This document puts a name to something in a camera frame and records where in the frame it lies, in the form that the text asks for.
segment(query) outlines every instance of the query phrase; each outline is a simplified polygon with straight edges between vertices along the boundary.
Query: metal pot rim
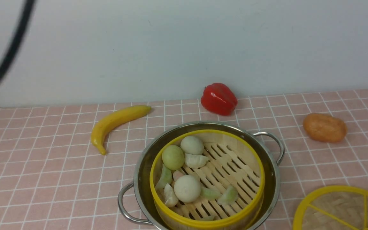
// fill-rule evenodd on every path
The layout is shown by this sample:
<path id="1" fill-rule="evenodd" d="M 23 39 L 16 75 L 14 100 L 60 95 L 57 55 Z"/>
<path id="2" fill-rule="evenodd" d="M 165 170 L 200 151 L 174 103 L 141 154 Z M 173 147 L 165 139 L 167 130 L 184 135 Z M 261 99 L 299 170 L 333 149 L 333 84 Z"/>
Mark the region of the metal pot rim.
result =
<path id="1" fill-rule="evenodd" d="M 227 126 L 227 127 L 230 127 L 230 128 L 233 128 L 233 129 L 237 129 L 243 133 L 245 133 L 246 135 L 250 136 L 251 138 L 253 138 L 254 140 L 256 140 L 258 143 L 260 143 L 259 140 L 257 140 L 255 138 L 255 136 L 253 134 L 250 134 L 248 133 L 246 130 L 243 130 L 239 127 L 236 127 L 236 126 L 233 126 L 233 125 L 230 125 L 230 124 L 226 124 L 226 123 L 223 123 L 223 122 L 216 122 L 216 121 L 196 121 L 196 122 L 187 122 L 187 123 L 184 123 L 184 124 L 181 124 L 181 125 L 178 125 L 172 129 L 169 129 L 169 130 L 166 130 L 164 131 L 162 134 L 158 135 L 157 137 L 155 137 L 151 143 L 149 143 L 145 149 L 143 150 L 143 153 L 142 155 L 140 156 L 139 160 L 137 161 L 137 164 L 136 164 L 136 167 L 135 167 L 135 170 L 134 170 L 134 177 L 133 177 L 133 187 L 134 187 L 134 193 L 135 193 L 135 197 L 136 197 L 136 200 L 137 200 L 137 203 L 139 204 L 139 207 L 140 209 L 142 210 L 142 212 L 144 213 L 144 215 L 148 218 L 148 220 L 144 220 L 144 219 L 136 219 L 137 222 L 141 222 L 142 224 L 152 224 L 154 225 L 155 227 L 157 227 L 158 229 L 160 230 L 168 230 L 167 228 L 165 228 L 164 226 L 162 226 L 160 223 L 158 223 L 158 221 L 156 221 L 152 215 L 147 211 L 147 208 L 145 207 L 143 201 L 142 201 L 142 198 L 137 195 L 139 194 L 139 185 L 138 185 L 138 181 L 139 181 L 139 169 L 140 169 L 140 165 L 142 164 L 142 161 L 143 161 L 143 158 L 145 156 L 145 154 L 148 152 L 149 148 L 159 139 L 161 138 L 162 136 L 168 134 L 169 132 L 175 130 L 175 129 L 178 129 L 178 128 L 182 128 L 182 127 L 185 127 L 187 125 L 193 125 L 193 124 L 219 124 L 219 125 L 224 125 L 224 126 Z M 276 161 L 274 160 L 272 154 L 270 154 L 270 151 L 269 149 L 264 145 L 264 144 L 261 144 L 261 146 L 263 147 L 263 149 L 266 151 L 269 159 L 270 159 L 270 162 L 272 163 L 273 165 L 273 169 L 274 169 L 274 176 L 275 176 L 275 182 L 276 182 L 276 185 L 275 185 L 275 191 L 274 191 L 274 194 L 273 194 L 273 198 L 272 198 L 272 201 L 271 201 L 271 204 L 268 208 L 268 210 L 263 214 L 263 216 L 256 221 L 255 224 L 253 224 L 251 227 L 248 228 L 248 230 L 253 230 L 253 229 L 256 229 L 258 228 L 267 218 L 268 216 L 270 215 L 270 213 L 272 212 L 273 208 L 275 207 L 276 205 L 276 202 L 279 198 L 279 193 L 280 193 L 280 175 L 279 175 L 279 168 L 278 168 L 278 165 L 279 163 L 282 161 L 282 158 L 283 158 L 283 153 L 285 153 L 285 150 L 283 149 L 283 153 L 282 153 L 282 144 L 279 143 L 281 145 L 281 155 L 279 156 L 279 159 Z"/>

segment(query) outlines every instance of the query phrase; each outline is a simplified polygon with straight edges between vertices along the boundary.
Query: yellow banana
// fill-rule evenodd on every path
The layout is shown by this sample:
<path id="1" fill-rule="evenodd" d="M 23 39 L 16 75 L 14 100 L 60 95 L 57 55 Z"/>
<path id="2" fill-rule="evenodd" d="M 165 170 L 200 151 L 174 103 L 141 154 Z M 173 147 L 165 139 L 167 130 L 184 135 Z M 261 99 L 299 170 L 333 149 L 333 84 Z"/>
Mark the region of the yellow banana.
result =
<path id="1" fill-rule="evenodd" d="M 106 135 L 119 125 L 146 116 L 150 110 L 150 106 L 130 106 L 105 116 L 93 127 L 92 134 L 90 135 L 90 141 L 102 155 L 105 155 L 106 149 L 103 147 L 103 142 Z"/>

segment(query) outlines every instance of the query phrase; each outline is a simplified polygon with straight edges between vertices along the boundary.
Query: red bell pepper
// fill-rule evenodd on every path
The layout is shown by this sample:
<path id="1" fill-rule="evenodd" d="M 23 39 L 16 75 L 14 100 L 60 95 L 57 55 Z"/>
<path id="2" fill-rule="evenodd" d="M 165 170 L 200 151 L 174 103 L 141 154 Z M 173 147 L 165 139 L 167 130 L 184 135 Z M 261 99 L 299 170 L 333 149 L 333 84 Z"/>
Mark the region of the red bell pepper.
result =
<path id="1" fill-rule="evenodd" d="M 238 100 L 228 86 L 214 83 L 204 88 L 201 104 L 210 112 L 228 116 L 235 110 Z"/>

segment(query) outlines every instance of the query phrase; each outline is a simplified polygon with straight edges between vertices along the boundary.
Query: bamboo steamer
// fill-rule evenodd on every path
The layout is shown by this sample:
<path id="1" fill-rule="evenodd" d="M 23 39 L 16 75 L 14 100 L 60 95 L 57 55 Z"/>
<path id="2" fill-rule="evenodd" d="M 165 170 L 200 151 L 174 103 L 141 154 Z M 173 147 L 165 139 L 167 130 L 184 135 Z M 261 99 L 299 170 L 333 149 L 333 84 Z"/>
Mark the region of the bamboo steamer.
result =
<path id="1" fill-rule="evenodd" d="M 368 230 L 368 191 L 343 185 L 311 192 L 298 206 L 293 230 Z"/>
<path id="2" fill-rule="evenodd" d="M 207 164 L 199 169 L 183 165 L 184 174 L 198 176 L 202 186 L 223 193 L 230 185 L 238 191 L 238 199 L 232 205 L 219 205 L 199 197 L 192 203 L 179 202 L 168 208 L 164 204 L 162 189 L 155 190 L 162 171 L 162 152 L 171 144 L 180 145 L 189 135 L 203 141 L 203 155 L 209 157 Z M 219 130 L 197 130 L 183 134 L 164 146 L 155 157 L 150 171 L 150 189 L 156 209 L 162 220 L 175 230 L 226 230 L 245 229 L 250 226 L 260 211 L 264 195 L 265 174 L 255 150 L 243 139 Z M 201 218 L 215 215 L 213 221 Z"/>

